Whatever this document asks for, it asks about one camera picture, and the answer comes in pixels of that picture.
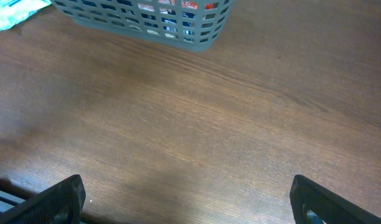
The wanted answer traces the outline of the light green wipes pack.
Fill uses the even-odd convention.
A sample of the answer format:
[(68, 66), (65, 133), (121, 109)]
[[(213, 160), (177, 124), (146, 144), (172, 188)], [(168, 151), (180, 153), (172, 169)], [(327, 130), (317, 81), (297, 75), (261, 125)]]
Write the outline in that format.
[(51, 0), (0, 0), (0, 31), (14, 27), (51, 4)]

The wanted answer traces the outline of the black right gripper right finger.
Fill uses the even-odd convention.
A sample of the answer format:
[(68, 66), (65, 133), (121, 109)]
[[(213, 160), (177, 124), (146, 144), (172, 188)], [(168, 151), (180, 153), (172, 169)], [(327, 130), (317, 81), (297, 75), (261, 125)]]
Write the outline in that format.
[(381, 223), (381, 218), (300, 174), (294, 176), (290, 202), (296, 224)]

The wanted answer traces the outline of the grey plastic basket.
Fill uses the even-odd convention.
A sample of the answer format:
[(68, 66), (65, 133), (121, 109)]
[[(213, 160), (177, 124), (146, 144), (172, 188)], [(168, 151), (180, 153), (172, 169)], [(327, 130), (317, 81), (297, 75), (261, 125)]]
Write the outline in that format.
[(194, 52), (222, 32), (232, 0), (52, 0), (80, 26)]

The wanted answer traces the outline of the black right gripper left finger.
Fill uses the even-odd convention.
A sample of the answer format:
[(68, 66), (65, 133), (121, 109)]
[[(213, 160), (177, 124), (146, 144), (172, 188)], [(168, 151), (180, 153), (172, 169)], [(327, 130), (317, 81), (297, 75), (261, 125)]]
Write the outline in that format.
[(81, 213), (86, 192), (78, 174), (27, 198), (3, 186), (0, 186), (0, 190), (24, 199), (24, 202), (0, 213), (0, 224), (82, 223)]

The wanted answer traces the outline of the blue tissue pack box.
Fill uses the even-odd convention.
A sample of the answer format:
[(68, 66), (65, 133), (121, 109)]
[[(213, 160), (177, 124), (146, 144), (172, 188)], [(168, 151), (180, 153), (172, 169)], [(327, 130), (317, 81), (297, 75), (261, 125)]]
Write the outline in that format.
[(147, 34), (189, 44), (212, 42), (220, 33), (230, 1), (147, 0), (133, 6)]

